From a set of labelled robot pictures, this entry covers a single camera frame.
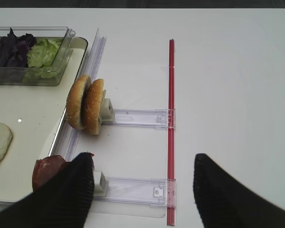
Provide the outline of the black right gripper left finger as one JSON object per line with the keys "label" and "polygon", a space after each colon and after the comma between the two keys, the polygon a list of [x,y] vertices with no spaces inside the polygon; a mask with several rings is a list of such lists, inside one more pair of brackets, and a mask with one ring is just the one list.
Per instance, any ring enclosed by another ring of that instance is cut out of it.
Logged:
{"label": "black right gripper left finger", "polygon": [[93,197],[75,190],[58,192],[51,185],[67,176],[75,183],[90,179],[91,164],[74,158],[71,164],[54,176],[47,184],[22,200],[0,212],[0,228],[82,228],[89,213]]}

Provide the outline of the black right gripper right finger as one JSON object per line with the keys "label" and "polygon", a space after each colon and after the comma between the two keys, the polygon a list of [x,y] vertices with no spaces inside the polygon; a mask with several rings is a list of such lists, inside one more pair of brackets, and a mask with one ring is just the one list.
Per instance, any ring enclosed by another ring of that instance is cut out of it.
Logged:
{"label": "black right gripper right finger", "polygon": [[285,228],[285,210],[245,187],[204,153],[195,156],[193,194],[206,228]]}

